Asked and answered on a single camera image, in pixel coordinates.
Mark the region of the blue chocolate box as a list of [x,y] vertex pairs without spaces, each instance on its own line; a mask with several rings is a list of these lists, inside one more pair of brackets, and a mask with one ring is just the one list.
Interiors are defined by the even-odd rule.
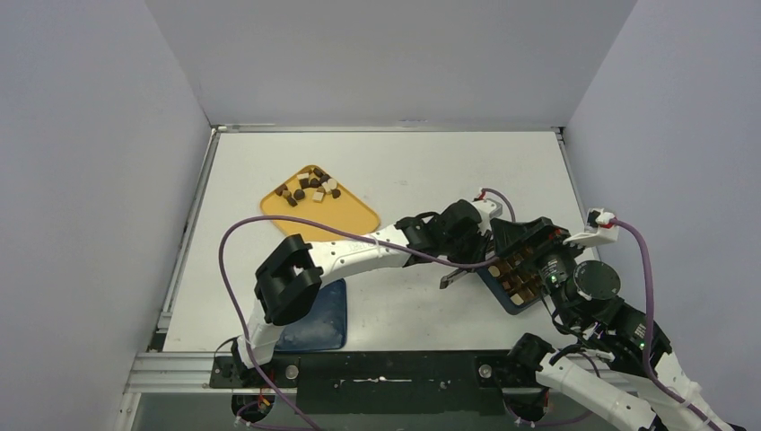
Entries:
[[[517,315],[529,309],[534,303],[539,303],[547,297],[544,282],[530,263],[536,256],[536,249],[526,248],[513,253],[507,258],[500,258],[490,266],[479,268],[476,273],[496,298],[503,309]],[[492,277],[488,268],[496,266],[500,269],[499,277]],[[512,301],[513,295],[520,295],[524,304],[516,306]]]

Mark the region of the metal tweezers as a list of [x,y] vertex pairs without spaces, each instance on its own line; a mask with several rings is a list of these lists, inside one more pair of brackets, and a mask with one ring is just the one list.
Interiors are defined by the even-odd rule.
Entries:
[[474,269],[456,268],[451,273],[443,276],[440,279],[439,288],[441,290],[447,289],[452,284],[461,280],[463,277],[472,274],[473,272],[475,272]]

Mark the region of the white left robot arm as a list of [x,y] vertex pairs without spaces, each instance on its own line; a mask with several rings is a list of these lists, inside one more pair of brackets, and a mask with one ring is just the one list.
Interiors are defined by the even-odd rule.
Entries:
[[427,263],[486,266],[491,222],[502,210],[490,199],[461,199],[441,213],[404,217],[366,235],[334,229],[333,241],[286,237],[256,270],[257,302],[237,342],[233,374],[248,386],[262,383],[284,327],[304,318],[319,290],[338,279]]

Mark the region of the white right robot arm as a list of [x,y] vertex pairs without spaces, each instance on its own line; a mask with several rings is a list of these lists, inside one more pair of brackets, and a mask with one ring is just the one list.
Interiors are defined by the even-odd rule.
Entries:
[[[538,277],[550,318],[574,343],[553,347],[527,333],[511,348],[508,372],[517,383],[558,391],[619,430],[729,430],[688,377],[669,337],[655,320],[649,247],[631,224],[602,209],[572,234],[540,217],[491,223],[495,254]],[[620,294],[617,272],[582,251],[617,240],[620,231],[637,242],[643,267],[643,308]]]

